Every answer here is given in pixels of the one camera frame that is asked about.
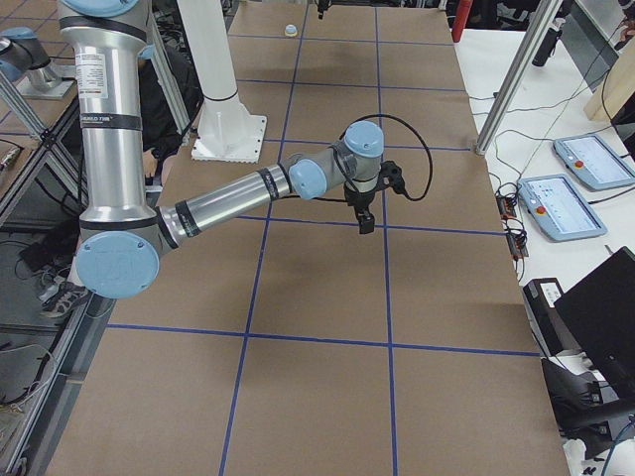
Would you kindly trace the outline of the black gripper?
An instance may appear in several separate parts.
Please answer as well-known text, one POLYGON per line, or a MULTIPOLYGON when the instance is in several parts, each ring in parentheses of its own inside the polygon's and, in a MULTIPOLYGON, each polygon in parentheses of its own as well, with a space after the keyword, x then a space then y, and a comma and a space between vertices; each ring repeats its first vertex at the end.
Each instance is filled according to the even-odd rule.
POLYGON ((360 234, 371 234, 375 230, 375 216, 369 207, 375 198, 376 191, 355 191, 348 185, 343 187, 344 199, 354 209, 360 234))

